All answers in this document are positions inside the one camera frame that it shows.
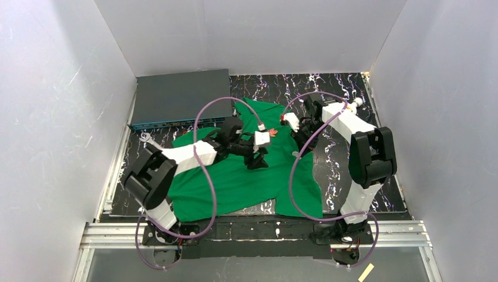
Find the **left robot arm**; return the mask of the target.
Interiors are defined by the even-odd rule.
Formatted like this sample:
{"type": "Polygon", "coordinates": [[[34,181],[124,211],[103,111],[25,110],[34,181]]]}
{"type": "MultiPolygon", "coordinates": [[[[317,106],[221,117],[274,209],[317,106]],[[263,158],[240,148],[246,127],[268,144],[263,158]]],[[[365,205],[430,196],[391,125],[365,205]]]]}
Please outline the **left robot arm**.
{"type": "Polygon", "coordinates": [[[171,228],[178,222],[166,197],[173,179],[181,173],[217,164],[229,155],[241,156],[249,170],[267,168],[264,156],[271,143],[271,134],[263,123],[253,133],[245,132],[244,123],[228,117],[215,129],[190,145],[165,149],[149,134],[142,141],[143,153],[133,163],[124,179],[124,188],[141,205],[146,218],[160,231],[181,237],[171,228]]]}

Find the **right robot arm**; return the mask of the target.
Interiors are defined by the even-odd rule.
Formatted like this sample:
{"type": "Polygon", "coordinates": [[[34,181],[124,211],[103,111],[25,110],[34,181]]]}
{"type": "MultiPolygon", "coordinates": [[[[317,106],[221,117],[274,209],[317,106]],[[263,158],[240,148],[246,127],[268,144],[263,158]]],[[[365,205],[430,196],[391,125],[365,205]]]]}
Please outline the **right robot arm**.
{"type": "Polygon", "coordinates": [[[291,127],[291,137],[298,146],[295,155],[300,159],[312,152],[327,126],[337,131],[349,143],[348,171],[352,179],[339,211],[340,221],[346,225],[363,223],[375,195],[397,171],[392,131],[358,117],[357,109],[363,104],[360,98],[326,102],[306,95],[304,104],[308,116],[285,113],[280,117],[281,124],[291,127]]]}

